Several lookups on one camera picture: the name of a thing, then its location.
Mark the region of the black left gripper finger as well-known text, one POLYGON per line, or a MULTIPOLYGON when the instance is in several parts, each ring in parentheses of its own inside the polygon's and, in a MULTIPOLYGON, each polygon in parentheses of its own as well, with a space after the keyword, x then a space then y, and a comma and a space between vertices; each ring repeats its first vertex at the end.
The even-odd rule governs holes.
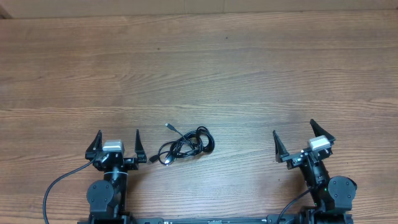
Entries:
POLYGON ((147 156, 143 148, 143 145, 141 143, 141 137, 138 129, 136 130, 136 141, 135 141, 134 151, 136 153, 137 162, 147 162, 147 156))
POLYGON ((93 142, 89 145, 86 152, 96 152, 102 149, 102 131, 99 130, 93 142))

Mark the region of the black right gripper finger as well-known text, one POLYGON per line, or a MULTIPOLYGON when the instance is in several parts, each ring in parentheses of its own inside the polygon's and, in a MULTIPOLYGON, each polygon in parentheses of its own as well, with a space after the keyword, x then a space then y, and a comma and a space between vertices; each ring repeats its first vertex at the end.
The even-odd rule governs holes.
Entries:
POLYGON ((277 134, 276 130, 272 132, 275 144, 275 161, 276 162, 284 162, 285 157, 288 157, 290 154, 286 150, 284 144, 282 143, 279 135, 277 134))
POLYGON ((316 137, 325 136, 327 140, 329 140, 331 143, 334 143, 334 141, 336 140, 333 135, 324 130, 314 119, 310 120, 310 125, 316 137))

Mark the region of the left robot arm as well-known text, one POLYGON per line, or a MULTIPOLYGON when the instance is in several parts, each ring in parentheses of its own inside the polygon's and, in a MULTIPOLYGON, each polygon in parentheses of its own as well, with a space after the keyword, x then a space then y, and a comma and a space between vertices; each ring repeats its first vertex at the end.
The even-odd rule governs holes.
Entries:
POLYGON ((136 157, 125 157, 122 140, 102 142, 102 132, 98 131, 85 152, 85 159, 104 176, 88 187, 86 199, 90 214, 85 223, 135 223, 131 213, 126 211, 126 199, 128 172, 138 170, 139 164, 147 162, 139 131, 136 132, 134 151, 136 157))

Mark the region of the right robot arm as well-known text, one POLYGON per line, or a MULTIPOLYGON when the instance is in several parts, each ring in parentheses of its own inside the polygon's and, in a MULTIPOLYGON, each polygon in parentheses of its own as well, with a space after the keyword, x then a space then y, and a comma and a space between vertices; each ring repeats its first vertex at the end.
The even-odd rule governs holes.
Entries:
POLYGON ((299 168, 307 190, 289 202, 277 215, 276 223, 353 223, 353 199, 357 184, 345 176, 330 177, 323 160, 330 157, 335 137, 325 131, 315 120, 310 121, 315 137, 308 140, 308 147, 290 154, 276 131, 273 131, 275 160, 286 163, 289 170, 299 168), (302 207, 298 214, 286 211, 306 194, 310 194, 314 206, 302 207))

